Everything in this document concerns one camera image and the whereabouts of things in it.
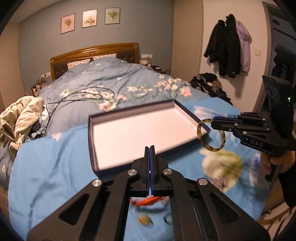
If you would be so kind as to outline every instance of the open box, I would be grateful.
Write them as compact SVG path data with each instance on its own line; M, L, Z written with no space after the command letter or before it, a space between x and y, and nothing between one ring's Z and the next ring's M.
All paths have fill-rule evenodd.
M177 152L198 144L200 119L176 100L144 104L89 117L89 152L93 171L118 173L144 156L146 146L156 154ZM209 132L206 125L202 133Z

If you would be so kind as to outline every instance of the doorway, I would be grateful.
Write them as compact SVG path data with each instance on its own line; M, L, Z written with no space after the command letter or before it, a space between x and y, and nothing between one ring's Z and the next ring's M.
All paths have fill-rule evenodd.
M292 84L293 98L296 98L296 32L280 8L266 2L263 2L263 6L268 31L268 55L264 75L288 80ZM264 87L260 90L254 111L269 112Z

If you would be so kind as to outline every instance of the headboard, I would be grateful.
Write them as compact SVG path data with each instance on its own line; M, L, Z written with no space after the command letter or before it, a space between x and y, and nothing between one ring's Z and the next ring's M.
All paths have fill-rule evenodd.
M117 58L129 63L139 63L139 44L121 43L94 46L68 52L50 59L52 80L55 81L68 71L68 63L91 58L95 55L117 53Z

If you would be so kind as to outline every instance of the framed picture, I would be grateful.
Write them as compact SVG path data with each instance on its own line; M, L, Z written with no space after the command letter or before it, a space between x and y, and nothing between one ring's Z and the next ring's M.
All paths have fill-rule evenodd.
M105 24L120 23L120 7L105 9Z
M96 26L97 9L89 10L82 13L82 28Z
M68 15L61 19L61 34L75 30L75 14Z

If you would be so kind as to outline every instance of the nightstand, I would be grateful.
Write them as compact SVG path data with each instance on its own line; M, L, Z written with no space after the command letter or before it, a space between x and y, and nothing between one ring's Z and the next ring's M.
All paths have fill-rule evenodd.
M162 69L155 69L154 71L156 71L157 73L160 73L160 74L167 74L167 75L170 75L170 69L167 69L167 70L162 70Z

